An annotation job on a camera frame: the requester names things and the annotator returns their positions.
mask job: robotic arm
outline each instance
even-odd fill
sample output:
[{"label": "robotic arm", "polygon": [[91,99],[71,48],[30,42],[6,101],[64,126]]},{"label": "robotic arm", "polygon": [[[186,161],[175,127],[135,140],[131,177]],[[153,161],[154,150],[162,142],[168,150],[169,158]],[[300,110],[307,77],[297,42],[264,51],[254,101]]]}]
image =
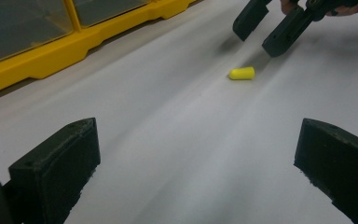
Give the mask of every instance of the robotic arm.
[{"label": "robotic arm", "polygon": [[[251,0],[233,24],[233,31],[244,41],[269,13],[271,0]],[[333,9],[354,7],[358,0],[307,0],[306,9],[296,7],[264,40],[263,48],[271,57],[284,54],[313,21],[320,21]]]}]

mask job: yellow divider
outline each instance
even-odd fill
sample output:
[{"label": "yellow divider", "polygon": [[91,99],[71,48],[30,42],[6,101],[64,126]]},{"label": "yellow divider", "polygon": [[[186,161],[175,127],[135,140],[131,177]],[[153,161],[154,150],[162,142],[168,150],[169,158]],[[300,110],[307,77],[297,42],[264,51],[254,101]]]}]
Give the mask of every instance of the yellow divider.
[{"label": "yellow divider", "polygon": [[144,7],[82,28],[71,0],[65,0],[74,31],[46,45],[25,51],[0,62],[0,90],[27,77],[48,77],[63,68],[83,60],[87,52],[105,39],[120,34],[145,21],[168,19],[185,11],[196,0],[153,0]]}]

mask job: human hand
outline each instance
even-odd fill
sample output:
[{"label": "human hand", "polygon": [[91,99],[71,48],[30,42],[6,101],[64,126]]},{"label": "human hand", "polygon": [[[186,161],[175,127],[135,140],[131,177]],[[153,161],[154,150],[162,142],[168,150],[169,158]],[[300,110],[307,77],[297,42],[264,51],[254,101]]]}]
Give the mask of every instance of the human hand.
[{"label": "human hand", "polygon": [[[289,12],[297,7],[298,4],[290,0],[281,0],[281,9],[283,14],[287,15]],[[358,4],[354,7],[337,7],[326,13],[326,16],[350,16],[358,13]]]}]

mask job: foam earplug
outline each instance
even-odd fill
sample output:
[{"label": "foam earplug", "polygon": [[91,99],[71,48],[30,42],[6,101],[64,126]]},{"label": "foam earplug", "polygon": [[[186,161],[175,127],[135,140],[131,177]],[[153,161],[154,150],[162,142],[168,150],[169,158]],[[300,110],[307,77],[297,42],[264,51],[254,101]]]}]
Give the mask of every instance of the foam earplug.
[{"label": "foam earplug", "polygon": [[255,77],[255,70],[253,67],[243,67],[232,69],[228,77],[233,80],[253,79]]}]

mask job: table surface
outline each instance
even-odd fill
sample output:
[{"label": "table surface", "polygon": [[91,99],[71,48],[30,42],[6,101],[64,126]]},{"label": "table surface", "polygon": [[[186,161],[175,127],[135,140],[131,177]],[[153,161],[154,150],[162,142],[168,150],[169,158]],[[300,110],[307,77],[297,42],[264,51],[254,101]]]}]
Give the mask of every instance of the table surface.
[{"label": "table surface", "polygon": [[[241,42],[231,26],[246,3],[199,1],[0,97],[0,181],[95,117],[102,163],[65,223],[351,223],[293,162],[303,118],[358,136],[358,14],[314,22],[271,59],[261,44],[280,3]],[[227,78],[243,66],[254,80]]]}]

